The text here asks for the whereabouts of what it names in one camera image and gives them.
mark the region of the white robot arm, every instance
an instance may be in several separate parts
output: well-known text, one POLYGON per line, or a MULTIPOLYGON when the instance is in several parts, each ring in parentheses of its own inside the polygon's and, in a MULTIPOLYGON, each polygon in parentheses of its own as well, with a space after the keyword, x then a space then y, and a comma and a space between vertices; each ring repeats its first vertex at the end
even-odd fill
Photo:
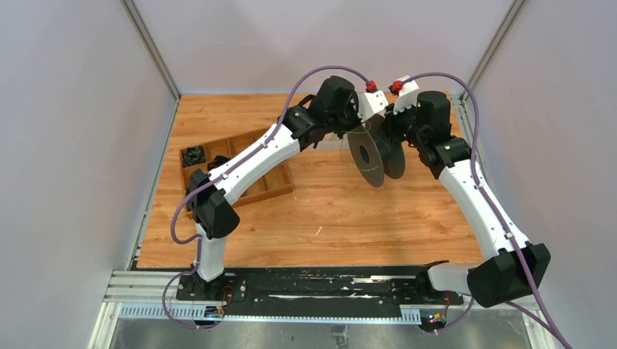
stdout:
MULTIPOLYGON (((198 232, 204 236, 199 277, 210 282, 223 273, 226 235, 233 231, 239 222, 236 216, 235 220, 230 219, 231 223, 224 231, 208 231, 208 224, 204 222, 212 217, 205 216, 217 212, 214 208, 204 207, 211 204, 208 196, 214 193, 222 194, 225 205, 228 205, 228 212, 249 186, 277 164, 300 153, 311 144, 316 145, 327 133, 334 132, 342 136, 385 110, 385 121, 381 128, 386 138, 390 143, 408 141, 418 149, 421 161, 461 207, 474 231, 485 261, 481 265, 449 262, 427 265, 426 272, 431 289, 471 294, 485 307, 529 295, 531 290, 523 275, 521 263, 514 253, 512 242, 472 179, 469 146, 465 140, 450 134, 450 101, 441 92, 419 93, 418 85, 414 81, 391 87, 390 90, 398 96, 396 103, 388 104, 382 91, 358 95, 347 80, 337 76, 327 79, 309 107, 297 105, 287 111, 283 126, 267 147, 239 165, 231 174, 224 175, 221 181, 215 183, 213 190, 198 194, 194 202, 194 218, 198 232)), ((274 130, 275 125, 268 130, 264 138, 236 158, 212 169, 210 176, 218 177, 223 174, 238 159, 255 150, 274 130)), ((539 284, 550 261, 548 250, 543 244, 531 244, 527 236, 509 219, 484 181, 479 167, 477 172, 481 179, 480 185, 509 222, 511 233, 515 235, 532 269, 534 279, 539 284)), ((204 174, 198 173, 198 176, 204 177, 204 174)))

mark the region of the wire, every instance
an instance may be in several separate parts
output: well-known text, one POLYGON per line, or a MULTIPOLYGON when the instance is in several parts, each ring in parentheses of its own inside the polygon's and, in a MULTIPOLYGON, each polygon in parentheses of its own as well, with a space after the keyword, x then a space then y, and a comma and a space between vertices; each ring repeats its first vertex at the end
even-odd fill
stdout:
POLYGON ((308 73, 304 74, 300 80, 298 80, 298 82, 295 83, 295 85, 292 87, 289 95, 287 96, 287 100, 285 100, 285 104, 283 106, 283 111, 281 113, 281 116, 278 118, 277 122, 276 122, 276 126, 274 127, 274 130, 272 131, 272 133, 265 139, 264 143, 260 144, 259 146, 257 146, 255 149, 253 149, 250 153, 248 153, 246 156, 244 156, 243 158, 239 159, 235 164, 231 165, 226 171, 223 172, 223 174, 221 174, 220 176, 211 179, 209 182, 207 182, 206 184, 202 185, 201 187, 198 187, 197 189, 191 191, 184 199, 182 199, 182 201, 180 201, 180 203, 178 204, 178 207, 175 209, 175 212, 172 216, 172 220, 171 220, 171 224, 170 224, 170 234, 172 237, 172 240, 176 243, 176 244, 180 244, 180 245, 185 245, 185 244, 189 244, 191 243, 193 240, 197 240, 197 257, 195 259, 194 262, 194 267, 191 271, 183 271, 182 273, 177 274, 176 276, 174 276, 173 278, 171 278, 171 280, 167 283, 167 285, 165 286, 164 290, 163 290, 163 299, 162 299, 162 304, 163 304, 163 310, 165 312, 165 315, 167 316, 167 318, 174 324, 183 327, 185 329, 211 329, 214 326, 216 326, 216 324, 214 325, 205 325, 205 326, 190 326, 188 324, 184 324, 182 322, 180 322, 179 320, 175 319, 172 314, 169 312, 169 310, 167 309, 167 303, 166 303, 166 298, 167 298, 167 292, 169 291, 171 285, 173 284, 173 282, 177 279, 179 279, 181 276, 183 275, 193 275, 195 272, 197 272, 197 270, 199 269, 199 264, 202 261, 202 238, 203 236, 199 235, 199 234, 195 234, 189 238, 187 238, 186 240, 180 240, 178 238, 178 235, 175 232, 175 226, 178 222, 178 217, 180 216, 180 212, 182 211, 182 208, 192 199, 194 198, 197 194, 203 192, 204 190, 208 189, 209 187, 213 186, 214 184, 216 184, 217 182, 220 182, 223 179, 223 176, 227 176, 229 175, 231 172, 233 172, 235 169, 237 169, 239 166, 241 166, 244 162, 248 161, 248 159, 252 158, 256 153, 258 153, 259 151, 261 151, 261 149, 264 148, 264 145, 268 145, 268 143, 274 139, 274 137, 276 136, 276 134, 278 133, 279 129, 282 127, 283 125, 283 120, 285 118, 285 114, 287 113, 287 109, 289 109, 290 103, 291 103, 291 99, 293 98, 293 95, 295 95, 295 92, 298 90, 298 87, 300 87, 300 85, 311 75, 318 73, 320 71, 328 71, 328 70, 342 70, 342 71, 348 71, 350 73, 353 73, 355 75, 357 75, 358 77, 360 77, 366 84, 367 86, 369 84, 371 84, 371 80, 369 80, 366 76, 364 76, 363 74, 361 74, 359 71, 356 71, 355 69, 352 68, 348 68, 342 65, 325 65, 319 68, 315 68, 312 71, 309 71, 308 73))
POLYGON ((506 219, 503 217, 503 215, 497 208, 497 205, 495 204, 495 202, 493 202, 493 200, 488 195, 487 191, 481 185, 478 172, 476 169, 476 161, 477 161, 477 156, 478 156, 478 135, 479 135, 479 108, 478 108, 478 102, 477 102, 476 96, 472 92, 471 88, 465 83, 465 81, 461 80, 460 78, 452 74, 448 74, 448 73, 441 73, 441 72, 422 73, 422 74, 418 74, 415 76, 411 76, 410 78, 401 81, 401 84, 405 85, 407 82, 417 80, 420 78, 424 78, 427 76, 441 76, 441 77, 454 80, 458 84, 460 84, 463 87, 463 89, 465 89, 465 91, 469 94, 471 98, 471 104, 474 106, 474 134, 473 134, 473 138, 471 142, 471 175, 474 178, 474 182, 476 186, 478 187, 478 190, 480 191, 480 193, 486 200, 488 206, 490 206, 491 210, 493 210, 493 213, 495 213, 497 220, 499 220, 506 234, 509 235, 508 238, 511 239, 512 245, 514 245, 514 250, 521 262, 522 269, 525 272, 525 276, 527 277, 527 281, 529 283, 529 287, 531 288, 531 292, 534 298, 536 299, 536 302, 538 303, 538 307, 544 314, 544 318, 546 318, 546 322, 548 322, 548 324, 551 327, 551 330, 549 331, 553 334, 553 336, 555 336, 555 338, 557 338, 557 340, 561 342, 561 344, 564 347, 568 349, 572 348, 572 345, 570 345, 570 343, 568 343, 568 341, 563 337, 563 334, 559 331, 559 329, 557 328, 557 325, 553 321, 553 318, 549 314, 548 309, 546 309, 546 306, 544 305, 544 301, 542 300, 542 297, 540 296, 540 292, 538 291, 538 287, 536 286, 536 281, 533 279, 533 276, 531 275, 531 270, 529 269, 527 260, 525 260, 525 256, 523 255, 519 247, 516 237, 514 236, 513 233, 511 233, 510 225, 508 224, 508 222, 506 222, 506 219))
POLYGON ((542 319, 537 317, 534 313, 530 312, 529 310, 525 309, 521 305, 518 305, 517 303, 514 303, 514 302, 508 301, 506 302, 506 304, 515 309, 520 310, 521 313, 524 313, 526 316, 529 316, 530 318, 535 320, 538 324, 542 325, 542 327, 544 327, 548 332, 551 332, 551 328, 549 327, 549 325, 546 322, 542 321, 542 319))
POLYGON ((469 311, 471 311, 471 307, 474 305, 475 302, 476 302, 476 300, 471 298, 469 300, 469 305, 467 305, 467 309, 465 309, 465 311, 463 312, 463 314, 461 316, 459 316, 456 320, 454 320, 453 323, 447 325, 443 329, 436 329, 435 331, 437 331, 438 334, 441 334, 443 332, 446 332, 446 331, 452 329, 454 326, 456 326, 459 322, 461 322, 469 314, 469 311))
POLYGON ((446 303, 445 303, 444 311, 437 313, 437 314, 441 314, 441 316, 446 316, 447 309, 450 307, 450 296, 448 296, 447 293, 445 294, 445 299, 446 299, 446 303))

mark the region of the wooden table surface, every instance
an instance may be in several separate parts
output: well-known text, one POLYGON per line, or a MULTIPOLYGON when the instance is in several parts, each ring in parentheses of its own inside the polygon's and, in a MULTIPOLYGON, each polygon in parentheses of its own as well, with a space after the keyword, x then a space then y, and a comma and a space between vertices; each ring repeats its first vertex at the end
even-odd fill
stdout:
MULTIPOLYGON (((295 103, 303 95, 295 98, 295 103)), ((138 267, 187 267, 196 243, 177 245, 170 220, 183 198, 179 150, 273 124, 286 95, 182 96, 138 267)), ((452 113, 454 134, 460 135, 452 113)), ((227 266, 405 265, 435 260, 482 262, 476 239, 452 196, 403 147, 407 170, 373 188, 349 151, 304 151, 288 160, 294 192, 237 208, 227 266)), ((181 214, 180 238, 195 234, 181 214)))

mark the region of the black disc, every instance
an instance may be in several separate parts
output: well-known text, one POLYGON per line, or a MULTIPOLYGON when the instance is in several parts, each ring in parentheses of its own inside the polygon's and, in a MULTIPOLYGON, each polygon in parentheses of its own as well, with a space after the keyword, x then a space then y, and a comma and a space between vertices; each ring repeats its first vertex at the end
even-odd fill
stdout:
POLYGON ((383 162, 383 169, 390 178, 398 180, 405 173, 405 152, 401 143, 390 144, 390 158, 383 162))
POLYGON ((405 173, 405 153, 401 143, 390 143, 388 136, 380 129, 385 120, 382 115, 374 115, 367 121, 370 124, 367 128, 382 155, 384 172, 388 177, 398 180, 405 173))
POLYGON ((347 142, 360 174, 369 184, 377 188, 382 186, 385 172, 381 155, 371 135, 374 129, 378 129, 378 125, 375 127, 372 123, 369 124, 370 120, 367 122, 368 130, 359 125, 347 134, 347 142))

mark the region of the white wall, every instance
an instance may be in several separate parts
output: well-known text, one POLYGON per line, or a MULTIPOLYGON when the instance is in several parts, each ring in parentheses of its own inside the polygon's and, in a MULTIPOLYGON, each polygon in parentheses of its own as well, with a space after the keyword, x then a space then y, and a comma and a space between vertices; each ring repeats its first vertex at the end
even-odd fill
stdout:
POLYGON ((85 348, 174 102, 119 1, 3 1, 0 348, 85 348))
MULTIPOLYGON (((288 92, 304 73, 330 64, 356 68, 384 89, 408 73, 447 71, 468 79, 511 0, 136 4, 178 88, 196 94, 288 92)), ((328 74, 302 90, 316 91, 328 74)), ((460 91, 443 79, 422 87, 460 91)))
POLYGON ((614 348, 617 5, 528 1, 477 89, 495 191, 552 262, 541 286, 574 348, 614 348))

